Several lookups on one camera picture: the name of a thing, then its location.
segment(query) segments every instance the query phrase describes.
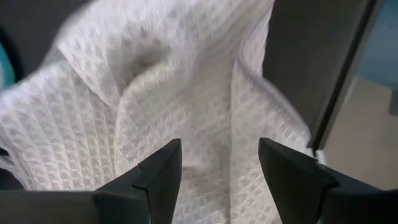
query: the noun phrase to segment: white fabric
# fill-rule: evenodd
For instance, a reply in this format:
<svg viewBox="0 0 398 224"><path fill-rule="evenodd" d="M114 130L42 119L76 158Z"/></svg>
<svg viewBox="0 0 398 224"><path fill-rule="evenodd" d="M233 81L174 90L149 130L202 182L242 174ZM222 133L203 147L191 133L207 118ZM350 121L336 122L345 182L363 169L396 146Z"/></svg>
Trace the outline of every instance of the white fabric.
<svg viewBox="0 0 398 224"><path fill-rule="evenodd" d="M0 166L29 190L93 190L182 139L174 223L279 223L257 156L308 128L261 75L273 0L104 0L0 97Z"/></svg>

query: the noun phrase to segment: towel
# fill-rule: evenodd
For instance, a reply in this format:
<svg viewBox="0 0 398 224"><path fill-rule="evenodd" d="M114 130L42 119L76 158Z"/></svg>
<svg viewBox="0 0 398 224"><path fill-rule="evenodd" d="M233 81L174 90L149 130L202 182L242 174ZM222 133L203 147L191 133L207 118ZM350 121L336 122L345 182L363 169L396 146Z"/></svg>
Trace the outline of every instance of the towel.
<svg viewBox="0 0 398 224"><path fill-rule="evenodd" d="M0 167L27 190L94 190L182 139L174 223L280 223L260 137L310 154L262 77L273 0L101 0L0 96Z"/></svg>

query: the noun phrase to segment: floor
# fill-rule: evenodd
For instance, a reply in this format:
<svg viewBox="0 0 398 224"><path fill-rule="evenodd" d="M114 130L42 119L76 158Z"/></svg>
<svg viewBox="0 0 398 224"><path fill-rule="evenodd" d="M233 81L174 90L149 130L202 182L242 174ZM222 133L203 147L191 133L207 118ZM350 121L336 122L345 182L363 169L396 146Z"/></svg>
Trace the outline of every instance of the floor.
<svg viewBox="0 0 398 224"><path fill-rule="evenodd" d="M358 78L325 146L327 165L380 189L398 188L398 116L391 90Z"/></svg>

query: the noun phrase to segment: white waffle-weave towel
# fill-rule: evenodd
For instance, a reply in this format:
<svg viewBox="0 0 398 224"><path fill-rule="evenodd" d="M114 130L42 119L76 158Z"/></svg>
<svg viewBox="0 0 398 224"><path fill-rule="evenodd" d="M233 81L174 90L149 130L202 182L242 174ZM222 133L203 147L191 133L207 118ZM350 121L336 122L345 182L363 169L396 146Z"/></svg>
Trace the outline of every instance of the white waffle-weave towel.
<svg viewBox="0 0 398 224"><path fill-rule="evenodd" d="M29 190L93 190L181 138L174 223L279 223L260 137L308 128L262 78L273 0L102 0L0 97L0 167Z"/></svg>

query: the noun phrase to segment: teal object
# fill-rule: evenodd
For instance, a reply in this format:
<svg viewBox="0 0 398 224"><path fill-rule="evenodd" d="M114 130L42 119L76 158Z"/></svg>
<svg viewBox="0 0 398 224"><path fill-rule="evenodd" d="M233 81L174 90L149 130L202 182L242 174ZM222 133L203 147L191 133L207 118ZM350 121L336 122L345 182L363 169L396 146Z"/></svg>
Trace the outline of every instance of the teal object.
<svg viewBox="0 0 398 224"><path fill-rule="evenodd" d="M359 76L398 90L398 1L385 0L359 66Z"/></svg>
<svg viewBox="0 0 398 224"><path fill-rule="evenodd" d="M7 53L0 44L0 91L15 83L15 73Z"/></svg>

